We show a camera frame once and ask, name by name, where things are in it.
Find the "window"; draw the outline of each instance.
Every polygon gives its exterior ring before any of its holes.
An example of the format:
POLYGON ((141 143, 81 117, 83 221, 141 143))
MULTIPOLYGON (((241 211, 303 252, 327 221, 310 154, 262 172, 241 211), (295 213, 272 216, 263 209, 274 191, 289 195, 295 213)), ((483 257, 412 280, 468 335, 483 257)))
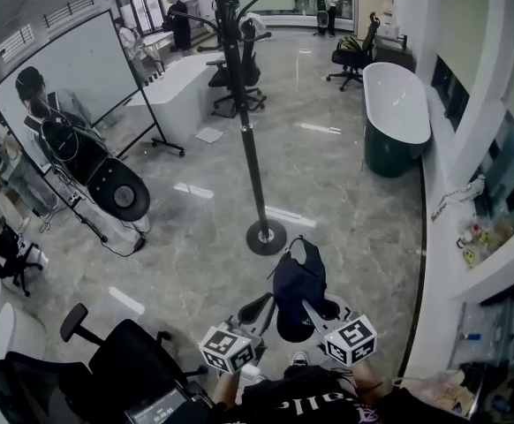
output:
POLYGON ((77 18, 94 8, 94 0, 75 0, 70 4, 66 4, 60 10, 43 16, 45 26, 48 31, 66 24, 67 22, 77 18))
POLYGON ((0 44, 0 56, 9 61, 34 42, 34 32, 29 25, 23 26, 0 44))
POLYGON ((445 107, 445 117, 456 131, 469 102, 469 94, 445 62, 438 57, 435 65, 432 87, 437 90, 445 107))
POLYGON ((486 179, 480 213, 493 221, 508 217, 514 227, 514 118, 509 112, 478 172, 486 179))

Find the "white shoe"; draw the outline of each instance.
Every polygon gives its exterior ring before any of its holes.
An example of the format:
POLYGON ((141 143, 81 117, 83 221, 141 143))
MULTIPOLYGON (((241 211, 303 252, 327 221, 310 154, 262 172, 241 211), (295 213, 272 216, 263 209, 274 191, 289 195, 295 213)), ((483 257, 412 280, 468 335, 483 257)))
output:
POLYGON ((306 355, 306 352, 299 351, 292 355, 291 366, 306 367, 309 365, 310 362, 308 361, 308 355, 306 355))

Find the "gray marble tile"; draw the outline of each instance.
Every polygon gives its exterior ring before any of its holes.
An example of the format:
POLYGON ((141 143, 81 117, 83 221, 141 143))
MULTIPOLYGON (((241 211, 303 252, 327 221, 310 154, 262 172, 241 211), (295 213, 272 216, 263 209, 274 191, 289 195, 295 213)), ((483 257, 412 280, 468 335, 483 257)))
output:
MULTIPOLYGON (((260 86, 268 95, 267 108, 251 115, 262 184, 268 206, 306 219, 305 225, 283 222, 289 239, 303 234, 320 248, 329 292, 371 319, 380 335, 374 360, 383 374, 394 376, 418 285, 420 174, 413 170, 386 179, 362 170, 361 87, 351 83, 341 93, 336 80, 325 81, 328 72, 337 71, 330 61, 335 45, 311 32, 276 30, 272 41, 256 46, 260 86), (308 130, 303 123, 337 127, 341 135, 308 130)), ((114 149, 121 148, 143 123, 129 127, 120 115, 104 136, 113 137, 114 149)), ((104 249, 72 217, 60 216, 44 234, 37 231, 39 222, 32 222, 26 237, 50 258, 48 271, 31 275, 28 301, 48 330, 48 357, 87 361, 94 353, 79 337, 65 344, 59 336, 64 316, 82 302, 90 309, 85 325, 99 335, 105 337, 126 318, 152 335, 168 330, 174 340, 165 347, 181 366, 194 368, 201 362, 197 343, 208 328, 271 290, 267 276, 279 256, 257 256, 245 242, 257 215, 239 121, 208 116, 205 125, 223 131, 223 137, 212 145, 191 138, 184 158, 152 148, 147 136, 127 153, 125 162, 144 178, 152 198, 152 231, 134 256, 121 258, 104 249), (214 195, 184 193, 173 188, 176 183, 214 195), (144 313, 126 308, 109 294, 110 287, 144 306, 144 313)), ((81 209, 115 238, 86 205, 81 209)), ((283 341, 274 326, 266 342, 261 367, 271 378, 281 376, 296 350, 308 350, 314 362, 323 359, 309 342, 283 341)), ((214 381, 214 375, 205 380, 214 381)))

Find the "black cap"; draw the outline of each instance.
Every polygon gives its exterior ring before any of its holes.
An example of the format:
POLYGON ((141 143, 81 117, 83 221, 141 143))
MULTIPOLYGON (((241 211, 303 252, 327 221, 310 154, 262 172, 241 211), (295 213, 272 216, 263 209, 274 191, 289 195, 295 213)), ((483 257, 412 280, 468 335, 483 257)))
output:
POLYGON ((276 328, 285 341, 300 343, 314 333, 314 326, 302 305, 305 299, 314 309, 321 309, 326 291, 326 271, 318 248, 302 239, 306 262, 300 265, 287 252, 275 271, 273 291, 278 306, 276 328))

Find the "black office chair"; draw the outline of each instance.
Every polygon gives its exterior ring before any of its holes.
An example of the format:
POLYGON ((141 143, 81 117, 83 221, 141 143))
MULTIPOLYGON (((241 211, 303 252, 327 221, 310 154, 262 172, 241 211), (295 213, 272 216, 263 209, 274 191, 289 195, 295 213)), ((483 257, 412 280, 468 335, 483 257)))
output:
POLYGON ((75 306, 61 325, 61 338, 67 342, 77 334, 99 345, 88 366, 95 382, 121 412, 146 398, 166 394, 176 388, 177 383, 186 388, 187 377, 208 372, 206 366, 183 372, 161 346, 163 340, 171 340, 171 335, 166 331, 158 332, 156 339, 153 339, 137 323, 125 320, 104 341, 82 327, 81 323, 87 315, 88 310, 83 304, 75 306))
MULTIPOLYGON (((241 26, 241 32, 243 34, 244 39, 253 39, 255 37, 255 25, 253 24, 253 21, 249 19, 246 22, 244 22, 241 26)), ((261 70, 255 62, 255 57, 257 54, 253 53, 254 46, 255 42, 245 42, 243 48, 243 56, 241 58, 241 71, 243 73, 243 78, 246 87, 254 87, 261 76, 261 70)), ((228 90, 231 91, 230 72, 228 71, 227 67, 223 67, 225 64, 225 60, 210 61, 207 63, 207 65, 213 65, 218 67, 218 72, 214 74, 214 77, 212 77, 212 80, 208 83, 209 87, 227 87, 228 90)), ((265 108, 265 105, 263 103, 267 100, 267 96, 262 95, 262 92, 259 88, 246 88, 246 96, 247 101, 256 102, 256 104, 253 107, 249 107, 250 111, 256 111, 257 109, 265 108), (259 97, 253 97, 250 95, 251 93, 256 93, 259 97)), ((230 93, 226 97, 223 97, 215 101, 215 110, 212 111, 212 115, 227 117, 229 119, 234 118, 238 114, 238 108, 235 102, 233 102, 231 105, 230 114, 225 115, 218 111, 221 102, 232 101, 233 99, 234 96, 232 93, 230 93)))
POLYGON ((15 424, 117 422, 82 363, 50 363, 8 352, 0 360, 0 412, 15 424))
POLYGON ((371 25, 363 45, 360 46, 355 38, 343 38, 337 43, 336 51, 331 56, 331 61, 335 64, 341 64, 344 70, 338 74, 330 74, 326 77, 326 80, 331 81, 332 77, 345 77, 344 84, 339 88, 340 91, 344 91, 347 84, 352 80, 363 83, 363 74, 359 73, 359 70, 365 69, 373 62, 374 36, 381 25, 381 21, 374 12, 371 12, 369 18, 371 19, 371 25))
POLYGON ((18 234, 4 223, 2 219, 2 232, 0 232, 0 256, 6 259, 5 264, 0 263, 0 278, 13 277, 13 283, 19 286, 21 281, 21 289, 29 297, 29 292, 26 289, 26 275, 25 270, 28 267, 36 267, 39 270, 43 270, 41 264, 35 262, 27 262, 27 256, 29 256, 33 248, 39 248, 36 244, 31 244, 29 248, 21 253, 22 246, 19 243, 18 234))

